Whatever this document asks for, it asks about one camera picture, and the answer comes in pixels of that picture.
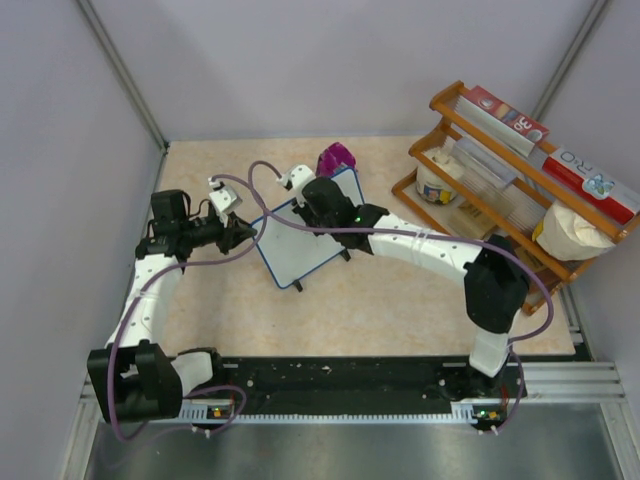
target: white wall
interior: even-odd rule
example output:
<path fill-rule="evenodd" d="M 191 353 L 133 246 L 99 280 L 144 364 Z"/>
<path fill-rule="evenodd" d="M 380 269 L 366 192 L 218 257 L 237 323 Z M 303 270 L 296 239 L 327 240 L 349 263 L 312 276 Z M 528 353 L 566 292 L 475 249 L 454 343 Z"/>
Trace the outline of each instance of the white wall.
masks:
<path fill-rule="evenodd" d="M 171 140 L 423 132 L 453 80 L 533 108 L 592 0 L 94 0 Z"/>
<path fill-rule="evenodd" d="M 640 3 L 615 0 L 545 124 L 564 143 L 640 192 Z M 576 283 L 595 353 L 615 360 L 640 424 L 640 231 Z"/>
<path fill-rule="evenodd" d="M 50 480 L 160 159 L 73 2 L 0 11 L 0 478 Z"/>

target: white board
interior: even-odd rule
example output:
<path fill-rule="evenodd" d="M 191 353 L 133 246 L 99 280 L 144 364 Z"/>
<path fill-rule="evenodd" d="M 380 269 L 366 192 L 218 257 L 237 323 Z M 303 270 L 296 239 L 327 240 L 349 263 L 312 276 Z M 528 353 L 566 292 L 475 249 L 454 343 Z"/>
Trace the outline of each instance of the white board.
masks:
<path fill-rule="evenodd" d="M 353 169 L 342 170 L 332 178 L 354 205 L 364 203 L 358 176 Z M 304 225 L 304 220 L 293 213 L 291 200 L 274 209 L 274 213 L 291 222 Z M 260 230 L 262 222 L 263 217 L 260 217 L 251 226 Z M 290 287 L 296 280 L 306 277 L 340 255 L 343 250 L 344 247 L 330 235 L 316 236 L 311 232 L 287 227 L 273 219 L 267 222 L 264 235 L 258 242 L 258 251 L 279 288 Z"/>

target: white panel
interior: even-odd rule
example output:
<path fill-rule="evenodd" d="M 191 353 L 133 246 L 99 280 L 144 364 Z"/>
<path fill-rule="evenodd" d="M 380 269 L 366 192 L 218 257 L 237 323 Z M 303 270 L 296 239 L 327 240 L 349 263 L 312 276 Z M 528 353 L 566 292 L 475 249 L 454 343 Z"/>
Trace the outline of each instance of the white panel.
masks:
<path fill-rule="evenodd" d="M 545 123 L 552 140 L 640 191 L 638 112 L 640 3 L 617 0 L 579 58 Z M 588 328 L 601 358 L 615 360 L 640 421 L 640 232 L 599 259 L 577 282 L 591 310 Z"/>
<path fill-rule="evenodd" d="M 454 80 L 533 108 L 591 0 L 94 0 L 171 140 L 424 131 Z"/>
<path fill-rule="evenodd" d="M 0 16 L 0 478 L 55 478 L 159 155 L 69 0 Z"/>

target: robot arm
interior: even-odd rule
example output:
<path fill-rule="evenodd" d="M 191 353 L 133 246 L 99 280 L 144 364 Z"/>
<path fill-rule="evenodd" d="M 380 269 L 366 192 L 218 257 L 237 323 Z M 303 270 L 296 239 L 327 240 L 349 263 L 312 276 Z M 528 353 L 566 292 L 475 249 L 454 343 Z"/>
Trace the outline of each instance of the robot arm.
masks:
<path fill-rule="evenodd" d="M 124 330 L 116 352 L 114 379 L 118 418 L 145 421 L 178 415 L 182 399 L 197 385 L 209 381 L 220 361 L 213 349 L 196 349 L 169 359 L 158 342 L 162 339 L 173 292 L 182 278 L 180 264 L 194 248 L 215 243 L 227 254 L 256 234 L 248 223 L 233 213 L 241 203 L 235 191 L 220 182 L 210 183 L 209 211 L 204 217 L 190 217 L 189 197 L 181 190 L 168 190 L 151 196 L 153 220 L 148 234 L 136 248 L 134 280 L 125 303 L 125 312 L 138 299 L 138 305 Z M 158 272 L 172 268 L 145 289 Z M 103 417 L 107 408 L 107 370 L 111 348 L 120 319 L 105 348 L 92 350 L 87 361 L 89 376 Z"/>
<path fill-rule="evenodd" d="M 375 205 L 353 205 L 330 178 L 316 178 L 306 166 L 290 169 L 280 183 L 295 194 L 295 209 L 308 226 L 408 230 L 441 235 L 400 219 Z M 509 331 L 529 290 L 526 274 L 502 255 L 480 246 L 443 242 L 393 233 L 337 233 L 332 237 L 348 249 L 397 258 L 448 277 L 464 287 L 467 314 L 478 327 L 469 364 L 489 378 L 507 360 Z M 507 240 L 489 243 L 513 253 Z"/>

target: purple object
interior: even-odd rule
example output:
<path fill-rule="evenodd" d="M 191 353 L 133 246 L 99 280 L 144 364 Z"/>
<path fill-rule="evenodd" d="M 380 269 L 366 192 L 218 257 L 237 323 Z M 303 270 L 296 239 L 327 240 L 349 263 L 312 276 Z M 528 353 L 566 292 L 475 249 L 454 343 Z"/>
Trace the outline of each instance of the purple object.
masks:
<path fill-rule="evenodd" d="M 340 142 L 336 142 L 329 145 L 318 157 L 316 176 L 330 177 L 345 167 L 350 167 L 355 170 L 356 158 L 351 155 L 347 147 Z"/>

